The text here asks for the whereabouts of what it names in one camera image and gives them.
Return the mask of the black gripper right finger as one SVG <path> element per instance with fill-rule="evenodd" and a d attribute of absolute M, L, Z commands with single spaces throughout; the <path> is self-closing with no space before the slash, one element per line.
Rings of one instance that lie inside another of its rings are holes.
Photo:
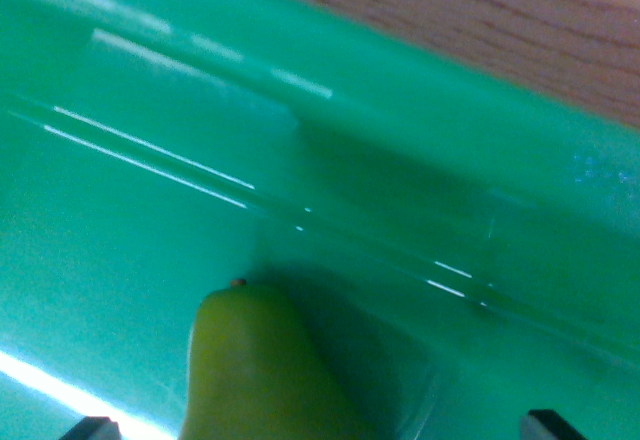
<path fill-rule="evenodd" d="M 552 409 L 533 409 L 520 419 L 521 440 L 586 440 L 575 427 Z"/>

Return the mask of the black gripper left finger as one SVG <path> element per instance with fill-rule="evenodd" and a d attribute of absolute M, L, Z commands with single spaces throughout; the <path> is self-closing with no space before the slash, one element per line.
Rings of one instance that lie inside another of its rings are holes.
<path fill-rule="evenodd" d="M 109 417 L 86 416 L 60 440 L 120 440 L 120 429 L 118 423 Z"/>

